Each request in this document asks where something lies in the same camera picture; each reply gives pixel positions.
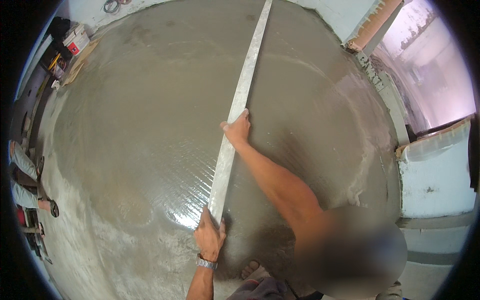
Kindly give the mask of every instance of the dark cloth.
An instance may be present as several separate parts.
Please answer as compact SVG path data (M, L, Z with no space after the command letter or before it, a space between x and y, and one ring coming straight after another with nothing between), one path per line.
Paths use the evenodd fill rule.
M283 300L287 286L272 277L247 280L227 300Z

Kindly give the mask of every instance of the white bucket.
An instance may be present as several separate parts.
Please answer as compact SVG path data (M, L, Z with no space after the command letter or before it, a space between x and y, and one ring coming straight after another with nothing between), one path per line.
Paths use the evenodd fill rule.
M63 41L63 45L70 50L70 52L77 56L90 43L84 25L80 24L72 31L72 33Z

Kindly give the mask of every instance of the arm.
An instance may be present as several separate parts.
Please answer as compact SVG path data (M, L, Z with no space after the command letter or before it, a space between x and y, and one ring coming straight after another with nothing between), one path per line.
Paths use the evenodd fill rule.
M205 206L200 216L200 223L193 235L200 248L200 256L205 260L216 263L218 253L226 237L224 219L222 219L220 229L216 229L210 218L208 208ZM213 272L210 268L197 267L188 289L187 300L213 299Z
M232 124L220 127L235 150L247 164L260 189L292 227L297 236L300 228L322 212L315 194L300 178L260 154L248 144L248 110Z

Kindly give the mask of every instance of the forearm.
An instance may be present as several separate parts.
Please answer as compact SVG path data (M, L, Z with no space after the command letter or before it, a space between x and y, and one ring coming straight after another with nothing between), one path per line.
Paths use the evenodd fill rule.
M296 233L298 228L322 210L308 185L286 168L260 154L249 144L235 145L260 189Z
M198 266L188 289L187 300L213 299L213 270Z

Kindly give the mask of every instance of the cement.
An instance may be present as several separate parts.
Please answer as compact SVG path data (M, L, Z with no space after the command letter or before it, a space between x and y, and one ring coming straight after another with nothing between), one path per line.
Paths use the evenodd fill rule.
M174 1L101 30L45 108L40 212L48 271L66 299L184 299L222 132L262 1ZM354 57L321 19L274 1L251 97L252 144L304 179L323 209L399 216L395 132ZM257 258L302 289L291 230L236 159L215 298Z

